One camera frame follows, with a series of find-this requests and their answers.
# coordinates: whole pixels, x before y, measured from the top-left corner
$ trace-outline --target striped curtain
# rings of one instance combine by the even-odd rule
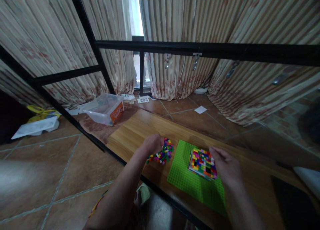
[[[39,77],[97,64],[72,0],[0,0],[0,12],[0,44],[32,76]],[[118,19],[117,25],[122,29],[124,20]],[[130,29],[126,29],[126,33],[130,35]],[[117,93],[132,93],[132,77],[129,80],[126,76],[133,72],[133,64],[123,61],[130,54],[112,54],[112,57],[107,58],[107,54],[103,53],[103,56]],[[21,79],[7,67],[1,66],[2,86],[8,76],[12,89],[2,88],[3,91],[14,93],[15,98],[23,104],[44,103],[43,100],[39,102],[38,97],[25,98],[34,91],[25,83],[22,87]],[[45,88],[67,108],[109,92],[100,72],[47,85]]]
[[[145,40],[266,44],[319,44],[319,0],[141,0]],[[232,60],[148,55],[157,98],[185,98],[200,85],[229,120],[249,125],[316,89],[319,68]],[[273,80],[287,74],[285,82]]]
[[[140,0],[145,40],[227,42],[245,1]],[[191,56],[148,53],[147,60],[152,94],[167,100],[189,96],[218,63],[217,59],[200,58],[193,71]]]
[[[50,105],[23,81],[12,69],[0,60],[0,88],[23,105],[48,108]]]
[[[229,43],[319,44],[319,0],[246,0]],[[209,99],[229,120],[250,125],[314,91],[320,68],[220,60],[209,84]],[[272,82],[287,75],[278,86]]]
[[[97,40],[132,41],[129,0],[82,0]],[[133,52],[100,49],[116,94],[133,93]]]

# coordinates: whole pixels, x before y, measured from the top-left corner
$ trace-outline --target wooden tabletop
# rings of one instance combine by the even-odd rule
[[[135,150],[143,143],[145,137],[153,133],[159,133],[161,136],[169,138],[175,150],[181,139],[203,149],[208,149],[208,146],[215,146],[238,158],[246,188],[268,229],[285,229],[270,175],[309,194],[308,190],[291,171],[277,166],[274,161],[254,152],[229,146],[144,110],[139,110],[117,129],[108,138],[109,142],[106,146],[128,162]],[[146,164],[142,175],[207,226],[212,229],[230,229],[231,225],[227,218],[167,182],[173,158],[165,165],[154,161]],[[226,199],[226,202],[229,215],[228,199]]]

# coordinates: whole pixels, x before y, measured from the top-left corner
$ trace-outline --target window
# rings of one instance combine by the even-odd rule
[[[139,0],[129,0],[130,10],[130,27],[132,40],[144,41],[143,38],[143,27],[140,12]],[[147,68],[147,58],[144,56],[144,75],[140,76],[140,57],[138,52],[134,52],[133,56],[134,68],[135,68],[135,88],[140,88],[140,82],[143,81],[143,87],[150,87],[149,70]]]

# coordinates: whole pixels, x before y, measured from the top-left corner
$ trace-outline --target plastic storage box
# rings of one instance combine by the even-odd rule
[[[112,94],[101,94],[93,101],[87,103],[83,112],[87,113],[93,121],[113,126],[124,111],[123,97]]]

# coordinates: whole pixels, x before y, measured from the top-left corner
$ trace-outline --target yellow bag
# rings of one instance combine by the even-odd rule
[[[27,123],[31,123],[31,122],[45,119],[47,117],[47,115],[56,115],[56,116],[58,116],[58,118],[60,117],[60,114],[58,114],[58,111],[56,111],[56,110],[45,110],[43,108],[40,108],[40,107],[34,106],[34,105],[28,105],[27,108],[30,111],[37,113],[37,115],[30,118]]]

